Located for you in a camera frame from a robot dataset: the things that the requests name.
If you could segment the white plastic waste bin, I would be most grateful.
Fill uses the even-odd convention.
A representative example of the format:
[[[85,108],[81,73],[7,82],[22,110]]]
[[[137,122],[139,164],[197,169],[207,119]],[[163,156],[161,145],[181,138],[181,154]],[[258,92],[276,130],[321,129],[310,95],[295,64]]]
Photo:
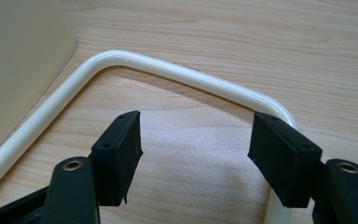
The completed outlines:
[[[76,48],[58,0],[0,0],[0,146]]]

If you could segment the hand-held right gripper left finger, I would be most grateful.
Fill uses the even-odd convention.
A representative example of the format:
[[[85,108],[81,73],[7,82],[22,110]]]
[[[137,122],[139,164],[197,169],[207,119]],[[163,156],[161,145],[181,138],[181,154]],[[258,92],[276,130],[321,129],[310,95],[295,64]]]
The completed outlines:
[[[119,206],[127,201],[143,155],[140,115],[137,110],[119,115],[91,147],[96,197],[101,206]]]

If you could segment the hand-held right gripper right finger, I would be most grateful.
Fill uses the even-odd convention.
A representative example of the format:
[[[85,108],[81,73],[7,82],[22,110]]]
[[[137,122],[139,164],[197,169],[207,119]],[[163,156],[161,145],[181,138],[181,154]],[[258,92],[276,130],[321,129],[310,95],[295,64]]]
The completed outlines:
[[[289,208],[306,208],[322,149],[272,115],[255,112],[248,157]]]

